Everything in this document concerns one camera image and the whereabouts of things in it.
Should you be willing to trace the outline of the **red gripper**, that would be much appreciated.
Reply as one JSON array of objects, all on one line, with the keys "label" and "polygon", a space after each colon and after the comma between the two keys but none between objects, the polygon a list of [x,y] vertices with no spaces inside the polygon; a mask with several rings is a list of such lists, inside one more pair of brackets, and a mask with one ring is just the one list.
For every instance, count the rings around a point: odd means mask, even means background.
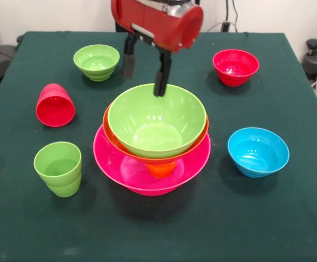
[{"label": "red gripper", "polygon": [[124,46],[125,77],[131,78],[134,72],[137,42],[134,33],[151,38],[163,48],[159,49],[161,66],[153,92],[154,96],[163,97],[171,70],[171,52],[193,45],[202,27],[203,9],[192,1],[111,1],[111,12],[115,22],[129,31]]}]

